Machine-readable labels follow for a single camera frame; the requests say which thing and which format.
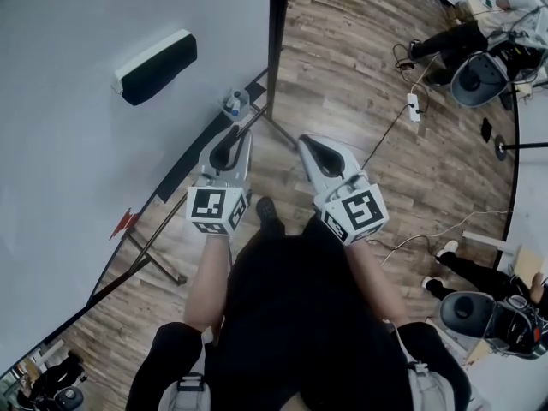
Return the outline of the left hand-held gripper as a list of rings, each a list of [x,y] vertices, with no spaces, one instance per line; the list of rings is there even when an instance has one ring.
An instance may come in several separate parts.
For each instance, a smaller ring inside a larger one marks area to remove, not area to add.
[[[247,181],[251,163],[253,135],[246,131],[238,138],[235,167],[227,168],[239,127],[233,126],[217,134],[200,154],[200,175],[188,188],[186,219],[205,235],[231,237],[249,208],[252,191]]]

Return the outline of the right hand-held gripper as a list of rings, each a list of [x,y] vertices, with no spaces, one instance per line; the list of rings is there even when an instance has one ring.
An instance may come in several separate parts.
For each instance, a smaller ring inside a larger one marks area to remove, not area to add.
[[[324,136],[303,134],[297,148],[317,193],[313,203],[320,221],[344,246],[376,234],[388,223],[390,217],[379,186],[371,184],[367,173],[359,170],[346,146]],[[336,178],[344,180],[327,188],[326,181]]]

